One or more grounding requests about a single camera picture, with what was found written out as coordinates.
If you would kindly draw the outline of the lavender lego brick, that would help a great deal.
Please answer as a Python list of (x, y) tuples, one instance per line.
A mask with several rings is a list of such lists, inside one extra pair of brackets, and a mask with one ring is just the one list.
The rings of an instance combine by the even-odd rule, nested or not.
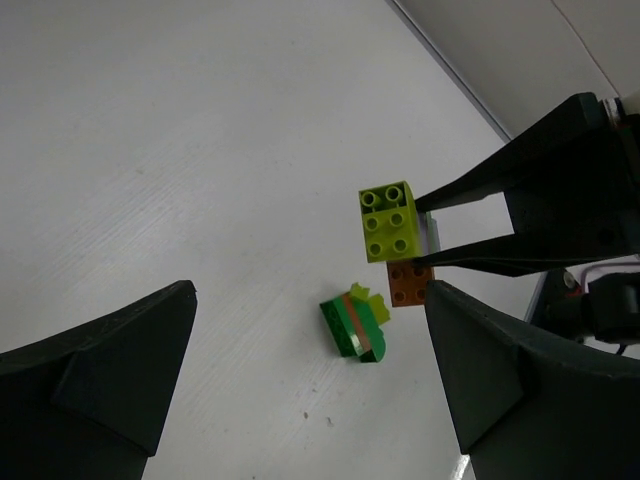
[(426, 230), (426, 254), (434, 254), (441, 250), (440, 237), (437, 221), (430, 212), (424, 214), (424, 225)]

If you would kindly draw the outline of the green and orange lego stack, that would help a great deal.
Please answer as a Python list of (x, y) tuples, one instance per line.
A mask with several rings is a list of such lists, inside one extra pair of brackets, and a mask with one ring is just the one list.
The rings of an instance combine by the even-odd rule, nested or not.
[(391, 318), (380, 294), (355, 282), (350, 289), (319, 304), (338, 351), (343, 358), (380, 363), (386, 354), (381, 328)]

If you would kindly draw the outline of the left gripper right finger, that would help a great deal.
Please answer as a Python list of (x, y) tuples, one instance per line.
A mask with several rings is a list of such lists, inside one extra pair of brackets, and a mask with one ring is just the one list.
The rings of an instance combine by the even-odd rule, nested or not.
[(440, 280), (427, 284), (425, 312), (476, 478), (638, 478), (638, 360), (554, 335)]

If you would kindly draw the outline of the orange lego plate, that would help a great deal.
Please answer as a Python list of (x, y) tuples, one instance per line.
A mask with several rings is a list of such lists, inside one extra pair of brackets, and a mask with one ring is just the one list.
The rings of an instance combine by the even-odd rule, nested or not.
[(423, 305), (426, 286), (434, 279), (432, 267), (416, 265), (413, 260), (386, 264), (391, 304), (393, 307)]

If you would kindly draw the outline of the lime green lego brick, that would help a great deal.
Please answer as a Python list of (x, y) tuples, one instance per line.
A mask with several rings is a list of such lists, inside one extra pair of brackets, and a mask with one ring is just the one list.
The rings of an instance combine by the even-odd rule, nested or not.
[(358, 192), (365, 253), (369, 263), (421, 257), (418, 214), (406, 181)]

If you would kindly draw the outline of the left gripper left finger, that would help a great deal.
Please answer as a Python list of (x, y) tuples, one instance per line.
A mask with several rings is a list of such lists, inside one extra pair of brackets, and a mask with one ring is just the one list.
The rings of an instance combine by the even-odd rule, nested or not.
[(160, 443), (197, 309), (180, 280), (1, 355), (4, 479), (139, 479)]

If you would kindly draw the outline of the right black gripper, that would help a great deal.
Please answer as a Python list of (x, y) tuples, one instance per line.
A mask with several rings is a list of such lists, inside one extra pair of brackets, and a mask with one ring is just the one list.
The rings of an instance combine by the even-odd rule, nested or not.
[(440, 210), (505, 192), (514, 235), (412, 260), (506, 277), (639, 251), (639, 109), (570, 96), (470, 171), (416, 200)]

